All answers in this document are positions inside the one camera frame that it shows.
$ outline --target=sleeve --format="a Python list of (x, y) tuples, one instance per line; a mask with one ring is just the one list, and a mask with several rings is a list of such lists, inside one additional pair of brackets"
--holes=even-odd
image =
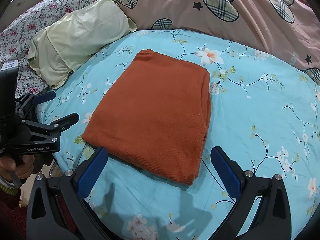
[(27, 207), (19, 208), (20, 189), (8, 189), (0, 185), (0, 212), (2, 212), (7, 221), (15, 231), (26, 237), (26, 218)]

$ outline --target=light blue bedsheet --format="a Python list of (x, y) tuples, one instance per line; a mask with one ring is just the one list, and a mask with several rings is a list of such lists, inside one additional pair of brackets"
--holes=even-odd
[(57, 90), (55, 100), (38, 108), (43, 123), (80, 115), (61, 135), (56, 159), (62, 170), (75, 169), (92, 154), (81, 138), (86, 124), (142, 49), (205, 65), (211, 74), (209, 133), (199, 176), (190, 187), (110, 156), (87, 199), (105, 225), (124, 239), (207, 240), (234, 202), (210, 162), (212, 147), (219, 145), (243, 170), (270, 178), (282, 174), (292, 238), (297, 236), (319, 203), (320, 88), (289, 64), (235, 42), (185, 30), (139, 31), (93, 56)]

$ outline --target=floral bedsheet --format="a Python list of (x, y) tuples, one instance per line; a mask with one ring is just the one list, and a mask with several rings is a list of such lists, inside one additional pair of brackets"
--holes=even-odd
[[(235, 203), (210, 162), (211, 149), (221, 146), (243, 170), (282, 175), (294, 239), (319, 204), (320, 87), (278, 58), (235, 42), (150, 30), (105, 47), (69, 77), (55, 100), (37, 109), (43, 123), (80, 115), (61, 135), (56, 159), (62, 170), (91, 156), (94, 150), (81, 135), (102, 97), (142, 49), (202, 65), (211, 74), (212, 115), (199, 176), (187, 187), (110, 155), (86, 199), (100, 219), (124, 239), (208, 239)], [(259, 201), (240, 233), (249, 228)]]
[(95, 1), (97, 0), (44, 0), (20, 15), (0, 34), (0, 66), (6, 61), (18, 60), (16, 97), (24, 93), (37, 94), (48, 86), (28, 65), (27, 54), (31, 38), (66, 13)]

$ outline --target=folded orange sweater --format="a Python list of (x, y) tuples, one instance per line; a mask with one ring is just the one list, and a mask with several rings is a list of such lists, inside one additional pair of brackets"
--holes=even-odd
[(105, 94), (82, 138), (161, 177), (191, 185), (208, 131), (210, 74), (150, 49)]

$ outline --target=metal bolt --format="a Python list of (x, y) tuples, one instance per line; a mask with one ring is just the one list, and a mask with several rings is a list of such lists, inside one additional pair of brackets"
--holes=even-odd
[(252, 171), (245, 171), (244, 174), (249, 178), (253, 177), (253, 172)]
[(71, 177), (73, 174), (73, 170), (67, 170), (64, 175), (66, 175), (67, 177)]
[(282, 179), (281, 175), (279, 175), (279, 174), (276, 174), (275, 178), (276, 178), (276, 180), (281, 180)]
[(38, 174), (38, 175), (36, 176), (36, 180), (41, 180), (41, 179), (43, 179), (43, 175), (42, 175), (42, 174)]

